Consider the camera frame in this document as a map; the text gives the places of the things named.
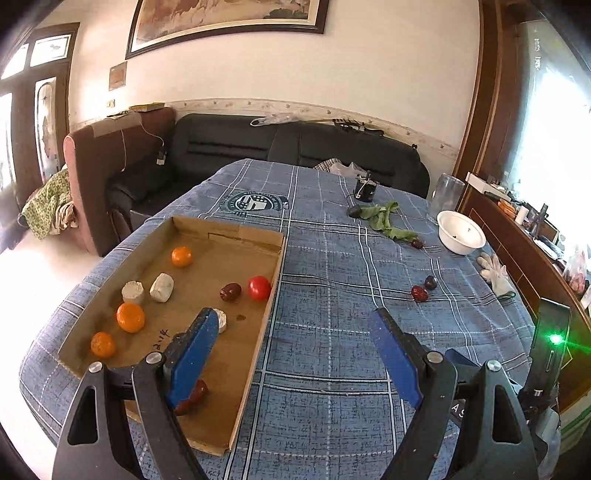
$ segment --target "small picture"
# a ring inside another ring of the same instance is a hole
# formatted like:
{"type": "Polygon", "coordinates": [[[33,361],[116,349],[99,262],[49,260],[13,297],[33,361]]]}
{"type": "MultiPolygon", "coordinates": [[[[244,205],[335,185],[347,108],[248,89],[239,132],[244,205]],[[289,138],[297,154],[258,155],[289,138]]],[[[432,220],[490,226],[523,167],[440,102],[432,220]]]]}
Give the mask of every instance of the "small picture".
{"type": "Polygon", "coordinates": [[[127,74],[127,62],[119,63],[109,70],[109,91],[125,86],[125,75],[127,74]]]}

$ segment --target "framed painting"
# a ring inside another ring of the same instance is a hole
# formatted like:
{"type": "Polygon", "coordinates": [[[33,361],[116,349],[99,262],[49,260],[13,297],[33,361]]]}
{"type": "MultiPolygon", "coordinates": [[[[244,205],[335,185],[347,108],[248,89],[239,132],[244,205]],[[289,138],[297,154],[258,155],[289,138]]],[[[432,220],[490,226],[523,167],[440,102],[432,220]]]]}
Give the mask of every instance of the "framed painting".
{"type": "Polygon", "coordinates": [[[126,59],[174,43],[239,32],[324,33],[329,0],[139,0],[126,59]]]}

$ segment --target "metal screw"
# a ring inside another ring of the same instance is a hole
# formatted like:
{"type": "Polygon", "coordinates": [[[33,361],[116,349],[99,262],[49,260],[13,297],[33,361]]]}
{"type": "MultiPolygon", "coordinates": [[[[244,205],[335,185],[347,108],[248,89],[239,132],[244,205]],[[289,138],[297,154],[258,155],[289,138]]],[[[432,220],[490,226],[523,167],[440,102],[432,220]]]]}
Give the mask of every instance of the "metal screw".
{"type": "Polygon", "coordinates": [[[432,364],[440,364],[443,362],[443,355],[436,351],[431,351],[427,354],[427,360],[432,364]]]}
{"type": "Polygon", "coordinates": [[[498,372],[501,368],[503,368],[497,360],[489,360],[486,363],[486,367],[491,372],[498,372]]]}
{"type": "Polygon", "coordinates": [[[103,364],[101,362],[92,362],[89,366],[88,366],[88,371],[91,374],[95,374],[97,372],[100,372],[101,370],[103,370],[103,364]]]}
{"type": "Polygon", "coordinates": [[[149,363],[150,365],[157,364],[161,360],[162,360],[162,354],[160,352],[149,353],[148,356],[146,357],[146,363],[149,363]]]}

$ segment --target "red date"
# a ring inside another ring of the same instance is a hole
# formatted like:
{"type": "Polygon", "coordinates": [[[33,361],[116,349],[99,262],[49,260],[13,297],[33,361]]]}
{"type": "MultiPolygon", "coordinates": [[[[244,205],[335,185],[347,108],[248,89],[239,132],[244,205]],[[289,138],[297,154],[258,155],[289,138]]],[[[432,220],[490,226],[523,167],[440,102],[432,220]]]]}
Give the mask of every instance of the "red date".
{"type": "Polygon", "coordinates": [[[420,285],[415,285],[411,289],[410,294],[413,296],[414,301],[427,301],[429,299],[427,290],[425,290],[425,288],[420,285]]]}
{"type": "Polygon", "coordinates": [[[189,413],[192,407],[202,402],[203,397],[209,392],[206,383],[199,379],[195,383],[193,390],[191,390],[191,395],[187,400],[183,400],[177,405],[177,408],[174,409],[174,413],[177,416],[186,415],[189,413]]]}
{"type": "Polygon", "coordinates": [[[242,293],[242,287],[237,283],[229,283],[220,290],[220,298],[223,301],[234,301],[242,293]]]}

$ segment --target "red tomato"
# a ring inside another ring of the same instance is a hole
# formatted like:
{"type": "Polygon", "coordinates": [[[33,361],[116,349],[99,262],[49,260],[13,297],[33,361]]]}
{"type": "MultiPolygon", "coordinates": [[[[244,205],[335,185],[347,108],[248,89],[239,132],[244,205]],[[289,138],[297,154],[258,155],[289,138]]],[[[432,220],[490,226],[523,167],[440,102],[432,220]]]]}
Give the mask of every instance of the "red tomato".
{"type": "Polygon", "coordinates": [[[265,277],[252,277],[248,281],[248,294],[255,301],[262,301],[271,295],[271,284],[265,277]]]}

